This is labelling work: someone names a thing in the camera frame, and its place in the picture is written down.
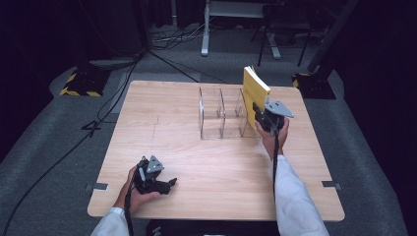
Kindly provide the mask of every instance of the black backdrop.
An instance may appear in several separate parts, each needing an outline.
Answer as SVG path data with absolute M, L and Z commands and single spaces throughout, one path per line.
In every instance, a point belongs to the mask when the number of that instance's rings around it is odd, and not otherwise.
M 0 1 L 0 162 L 53 98 L 49 91 L 52 80 L 77 66 L 75 57 L 98 60 L 115 56 L 94 28 L 114 49 L 125 53 L 138 50 L 131 44 L 148 40 L 138 8 L 141 1 L 114 2 L 117 7 L 112 14 L 106 12 L 111 6 L 104 7 L 113 1 L 105 1 L 105 6 L 103 1 L 80 1 L 87 13 L 79 1 L 72 0 Z M 126 9 L 136 11 L 130 23 L 125 21 Z M 63 29 L 66 25 L 75 30 L 71 38 L 63 38 L 68 34 Z
M 360 0 L 325 55 L 344 98 L 417 235 L 417 15 L 415 1 Z

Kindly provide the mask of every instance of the wooden table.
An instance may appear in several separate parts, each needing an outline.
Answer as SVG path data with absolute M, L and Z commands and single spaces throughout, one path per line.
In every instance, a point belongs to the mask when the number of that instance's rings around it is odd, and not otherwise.
M 275 220 L 271 163 L 259 138 L 202 140 L 199 90 L 239 85 L 134 81 L 117 121 L 94 190 L 91 216 L 112 207 L 128 170 L 154 154 L 165 166 L 158 180 L 178 178 L 169 195 L 142 206 L 140 218 Z M 271 88 L 294 114 L 284 146 L 288 161 L 306 184 L 323 220 L 344 218 L 323 153 L 297 88 Z

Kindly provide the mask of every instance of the person's left hand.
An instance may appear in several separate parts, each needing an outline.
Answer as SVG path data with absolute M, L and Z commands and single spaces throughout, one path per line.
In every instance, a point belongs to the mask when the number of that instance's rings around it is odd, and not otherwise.
M 117 198 L 116 203 L 114 203 L 114 207 L 124 208 L 126 194 L 128 193 L 129 185 L 136 171 L 136 168 L 137 166 L 134 166 L 132 167 L 132 169 L 129 170 L 128 179 L 126 183 L 123 185 L 122 189 L 120 190 L 119 197 Z M 159 192 L 152 192 L 152 193 L 142 195 L 141 193 L 139 193 L 139 191 L 136 188 L 134 188 L 132 190 L 132 195 L 131 195 L 130 213 L 135 213 L 136 211 L 138 211 L 139 207 L 142 204 L 145 204 L 159 197 L 159 195 L 160 195 Z

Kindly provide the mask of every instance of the black cable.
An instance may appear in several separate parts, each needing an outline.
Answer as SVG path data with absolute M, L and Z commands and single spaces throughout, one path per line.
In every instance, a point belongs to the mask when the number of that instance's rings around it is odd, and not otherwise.
M 273 134 L 275 135 L 275 146 L 273 148 L 273 196 L 275 197 L 275 178 L 276 178 L 276 166 L 278 163 L 278 150 L 279 150 L 279 131 L 274 130 Z
M 144 52 L 142 52 L 141 54 L 140 54 L 140 56 L 136 59 L 136 60 L 141 60 L 142 59 L 142 57 L 143 57 L 143 54 L 144 54 Z M 124 91 L 124 89 L 125 89 L 125 87 L 126 87 L 126 84 L 129 82 L 129 78 L 130 78 L 130 74 L 129 74 L 129 71 L 130 70 L 133 70 L 132 68 L 130 68 L 130 69 L 128 69 L 128 71 L 126 72 L 126 79 L 125 79 L 125 82 L 122 84 L 122 86 L 121 87 L 119 87 L 117 90 L 116 90 L 116 92 L 114 92 L 114 94 L 100 107 L 100 109 L 98 110 L 98 112 L 97 112 L 97 119 L 98 119 L 98 121 L 101 121 L 102 123 L 116 123 L 116 122 L 106 122 L 106 121 L 104 121 L 104 119 L 101 119 L 100 118 L 100 112 L 101 112 L 101 110 L 104 108 L 104 106 L 105 105 L 107 105 L 107 103 L 108 102 L 110 102 L 115 96 L 116 96 L 116 94 L 120 91 L 120 89 L 121 88 L 123 88 L 123 91 Z
M 130 200 L 131 200 L 131 196 L 132 196 L 132 191 L 135 189 L 135 187 L 132 188 L 133 183 L 135 181 L 135 177 L 136 177 L 136 173 L 138 171 L 139 166 L 136 166 L 136 170 L 133 174 L 133 177 L 131 179 L 131 182 L 129 184 L 129 188 L 128 188 L 128 192 L 126 193 L 126 197 L 125 197 L 125 204 L 124 204 L 124 210 L 125 210 L 125 218 L 126 218 L 126 222 L 128 224 L 128 229 L 129 229 L 129 235 L 130 236 L 134 236 L 134 232 L 133 232 L 133 225 L 132 225 L 132 219 L 131 219 L 131 215 L 130 215 Z
M 129 72 L 129 78 L 132 75 L 133 70 L 135 69 L 136 65 L 138 64 L 139 60 L 131 67 L 130 72 Z M 120 93 L 119 97 L 117 98 L 117 101 L 114 103 L 114 105 L 107 111 L 107 113 L 104 115 L 102 120 L 98 120 L 97 123 L 94 124 L 94 126 L 92 127 L 92 129 L 85 135 L 83 136 L 69 151 L 67 151 L 60 159 L 58 159 L 51 167 L 49 167 L 49 169 L 47 169 L 31 186 L 30 188 L 28 188 L 28 190 L 24 193 L 24 195 L 20 198 L 20 200 L 18 201 L 18 203 L 15 205 L 12 213 L 9 216 L 9 219 L 7 220 L 6 226 L 3 230 L 3 236 L 6 236 L 7 230 L 9 229 L 10 223 L 12 222 L 13 216 L 15 215 L 16 211 L 18 210 L 19 206 L 21 205 L 21 203 L 24 201 L 25 197 L 30 193 L 30 191 L 55 167 L 57 166 L 59 163 L 61 163 L 61 161 L 63 161 L 68 155 L 70 155 L 92 132 L 95 131 L 95 129 L 102 123 L 102 121 L 110 114 L 110 112 L 114 109 L 114 107 L 116 106 L 117 102 L 120 100 L 121 96 L 123 94 Z
M 182 70 L 180 70 L 178 67 L 176 67 L 176 66 L 172 65 L 171 63 L 181 65 L 181 66 L 183 66 L 183 67 L 185 67 L 185 68 L 188 68 L 188 69 L 190 69 L 190 70 L 193 70 L 193 71 L 199 72 L 199 73 L 201 73 L 201 74 L 204 74 L 204 75 L 206 75 L 206 76 L 209 76 L 209 77 L 211 77 L 211 78 L 214 78 L 214 79 L 216 79 L 216 80 L 218 80 L 218 81 L 220 81 L 220 82 L 223 82 L 223 83 L 225 83 L 225 84 L 228 84 L 228 82 L 226 82 L 226 81 L 224 81 L 224 80 L 222 80 L 222 79 L 216 78 L 216 77 L 214 77 L 214 76 L 211 76 L 211 75 L 209 75 L 209 74 L 207 74 L 207 73 L 204 73 L 204 72 L 202 72 L 202 71 L 199 71 L 199 70 L 193 69 L 193 68 L 191 68 L 191 67 L 188 67 L 188 66 L 186 66 L 186 65 L 184 65 L 184 64 L 181 64 L 181 63 L 178 63 L 178 62 L 174 62 L 174 61 L 172 61 L 172 60 L 169 60 L 169 59 L 166 59 L 166 58 L 160 57 L 160 56 L 158 56 L 158 55 L 154 54 L 154 53 L 153 53 L 153 52 L 151 52 L 151 51 L 149 51 L 149 53 L 150 53 L 152 56 L 154 56 L 154 57 L 158 58 L 159 60 L 161 60 L 161 61 L 165 62 L 165 63 L 166 63 L 166 64 L 168 64 L 169 66 L 173 67 L 175 70 L 179 71 L 181 74 L 183 74 L 183 75 L 185 75 L 186 77 L 190 78 L 191 80 L 195 81 L 196 83 L 199 83 L 199 81 L 197 81 L 196 79 L 194 79 L 194 78 L 192 78 L 191 76 L 187 75 L 185 72 L 183 72 Z
M 222 80 L 222 79 L 219 79 L 219 78 L 217 78 L 217 77 L 214 77 L 214 76 L 212 76 L 212 75 L 209 75 L 209 74 L 207 74 L 207 73 L 205 73 L 205 72 L 202 72 L 202 71 L 196 70 L 196 69 L 194 69 L 194 68 L 188 67 L 188 66 L 186 66 L 186 65 L 184 65 L 184 64 L 181 64 L 181 63 L 178 63 L 178 62 L 174 62 L 174 61 L 169 60 L 169 59 L 167 59 L 167 58 L 163 58 L 163 59 L 164 59 L 164 60 L 166 60 L 166 61 L 169 61 L 169 62 L 171 62 L 171 63 L 174 63 L 174 64 L 178 64 L 178 65 L 180 65 L 180 66 L 183 66 L 183 67 L 185 67 L 185 68 L 187 68 L 187 69 L 193 70 L 193 71 L 195 71 L 195 72 L 201 73 L 201 74 L 203 74 L 203 75 L 206 75 L 206 76 L 208 76 L 208 77 L 211 77 L 211 78 L 213 78 L 213 79 L 216 79 L 216 80 L 218 80 L 218 81 L 220 81 L 220 82 L 223 82 L 223 83 L 225 83 L 225 84 L 229 84 L 228 82 L 226 82 L 226 81 L 224 81 L 224 80 Z
M 186 34 L 182 33 L 181 35 L 178 35 L 178 36 L 175 36 L 173 38 L 168 39 L 165 46 L 162 47 L 162 46 L 153 45 L 152 48 L 155 49 L 155 50 L 172 49 L 172 48 L 178 46 L 180 43 L 189 42 L 189 41 L 192 41 L 192 40 L 196 39 L 197 37 L 201 37 L 201 36 L 203 36 L 203 35 L 200 34 L 200 35 L 196 35 L 196 36 L 190 36 L 190 35 L 186 35 Z
M 199 28 L 196 29 L 182 29 L 181 33 L 179 35 L 175 35 L 177 32 L 179 32 L 179 30 L 166 30 L 166 31 L 155 31 L 152 32 L 152 34 L 157 35 L 157 38 L 154 38 L 154 40 L 157 41 L 163 41 L 163 40 L 169 40 L 178 36 L 183 36 L 186 34 L 192 35 L 194 34 L 195 31 L 197 31 Z M 172 32 L 174 31 L 174 33 L 172 33 L 171 35 L 167 35 L 167 32 Z
M 185 73 L 185 72 L 181 71 L 181 70 L 180 70 L 180 69 L 178 69 L 176 66 L 174 66 L 174 65 L 172 65 L 171 63 L 169 63 L 168 61 L 166 61 L 164 58 L 162 58 L 162 57 L 160 57 L 160 56 L 158 56 L 158 55 L 154 54 L 154 53 L 153 53 L 152 51 L 150 51 L 150 50 L 149 50 L 149 53 L 150 53 L 152 56 L 156 57 L 157 59 L 159 59 L 159 60 L 161 60 L 161 61 L 165 62 L 166 64 L 168 64 L 169 66 L 173 67 L 175 70 L 179 71 L 179 72 L 180 72 L 181 74 L 183 74 L 184 76 L 186 76 L 186 77 L 190 78 L 191 80 L 193 80 L 193 81 L 194 81 L 194 82 L 196 82 L 196 83 L 199 83 L 199 81 L 197 81 L 196 79 L 194 79 L 194 78 L 192 78 L 191 76 L 187 75 L 187 73 Z
M 175 33 L 177 33 L 177 32 L 178 32 L 178 30 L 176 30 L 174 33 L 172 33 L 168 37 L 163 37 L 163 38 L 159 39 L 159 40 L 167 39 L 165 46 L 157 46 L 157 45 L 154 45 L 154 40 L 153 40 L 152 41 L 152 48 L 153 49 L 156 49 L 156 50 L 170 49 L 170 48 L 168 48 L 169 45 L 171 45 L 171 43 L 173 43 L 179 36 L 182 36 L 184 34 L 184 32 L 182 32 L 180 35 L 175 35 Z

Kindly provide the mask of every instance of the yellow book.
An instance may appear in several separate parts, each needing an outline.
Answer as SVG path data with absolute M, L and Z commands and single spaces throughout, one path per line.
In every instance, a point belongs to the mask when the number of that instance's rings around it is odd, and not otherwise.
M 248 122 L 255 127 L 255 111 L 253 103 L 257 104 L 261 112 L 265 110 L 265 104 L 269 103 L 270 88 L 257 76 L 253 68 L 245 67 L 243 70 L 243 99 L 245 100 Z

